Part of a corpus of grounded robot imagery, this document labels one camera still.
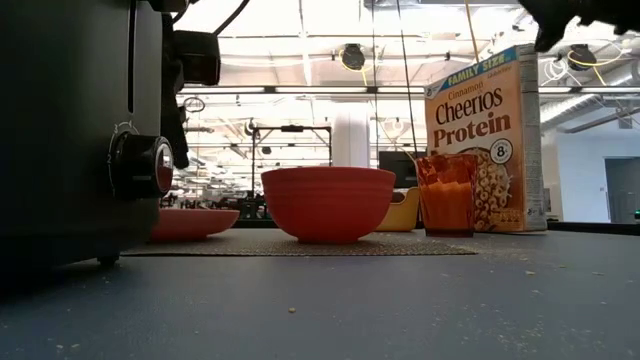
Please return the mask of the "black two-slot toaster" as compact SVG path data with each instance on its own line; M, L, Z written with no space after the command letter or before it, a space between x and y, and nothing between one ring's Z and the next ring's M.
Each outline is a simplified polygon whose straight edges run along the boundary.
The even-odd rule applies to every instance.
M147 240L168 191L157 0L0 0L0 273Z

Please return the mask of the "yellow plastic bin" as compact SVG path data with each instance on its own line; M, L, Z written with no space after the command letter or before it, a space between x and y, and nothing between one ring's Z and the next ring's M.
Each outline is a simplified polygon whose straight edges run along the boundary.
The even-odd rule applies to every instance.
M418 222L419 190L394 191L387 213L376 232L409 232Z

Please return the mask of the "red tumbler with juice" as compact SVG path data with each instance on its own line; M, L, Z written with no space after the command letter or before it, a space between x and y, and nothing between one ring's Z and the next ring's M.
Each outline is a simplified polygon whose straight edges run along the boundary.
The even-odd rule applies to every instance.
M476 156L431 155L416 159L414 164L426 234L472 237L475 232Z

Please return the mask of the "grey woven placemat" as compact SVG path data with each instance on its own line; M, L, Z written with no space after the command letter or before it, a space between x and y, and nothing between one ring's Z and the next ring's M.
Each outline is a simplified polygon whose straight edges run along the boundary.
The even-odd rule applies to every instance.
M148 243L126 256L431 256L473 255L416 232L372 233L352 244L303 244L279 229L232 229L202 241Z

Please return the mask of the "Cheerios Protein cereal box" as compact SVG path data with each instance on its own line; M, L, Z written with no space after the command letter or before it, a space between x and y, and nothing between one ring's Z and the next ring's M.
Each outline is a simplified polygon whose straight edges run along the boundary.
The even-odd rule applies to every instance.
M425 91L425 120L430 153L477 159L477 230L546 230L533 45L510 47L432 84Z

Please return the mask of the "pink plate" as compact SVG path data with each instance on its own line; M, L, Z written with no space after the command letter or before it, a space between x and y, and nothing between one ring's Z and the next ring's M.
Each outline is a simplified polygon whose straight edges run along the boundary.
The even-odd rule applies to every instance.
M174 209L159 210L151 243L194 242L230 229L239 218L238 210Z

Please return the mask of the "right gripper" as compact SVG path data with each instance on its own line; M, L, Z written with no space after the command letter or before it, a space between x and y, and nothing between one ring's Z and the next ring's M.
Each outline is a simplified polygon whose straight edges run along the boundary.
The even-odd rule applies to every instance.
M548 52L565 34L574 18L590 26L602 22L614 27L616 35L640 32L640 0L518 0L538 24L534 49Z

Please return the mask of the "black metal frame rig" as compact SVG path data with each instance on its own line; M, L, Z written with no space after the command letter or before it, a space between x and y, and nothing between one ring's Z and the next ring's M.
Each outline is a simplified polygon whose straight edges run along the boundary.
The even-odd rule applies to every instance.
M273 131L279 131L283 133L301 133L304 131L313 132L317 138L322 140L325 146L328 148L328 161L329 166L333 166L333 133L331 126L304 126L304 125L282 125L282 126L257 126L254 125L251 128L251 190L249 191L249 197L254 198L256 193L256 148L258 142L256 140L256 133L258 131L265 130L267 133L261 137L261 140L265 140ZM328 133L328 140L325 141L317 132L326 131Z

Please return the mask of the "red bowl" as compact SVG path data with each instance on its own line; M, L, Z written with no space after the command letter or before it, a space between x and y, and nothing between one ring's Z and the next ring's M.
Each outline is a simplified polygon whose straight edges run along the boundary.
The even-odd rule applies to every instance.
M340 166L261 174L275 224L308 244L351 244L374 232L387 214L395 179L387 170Z

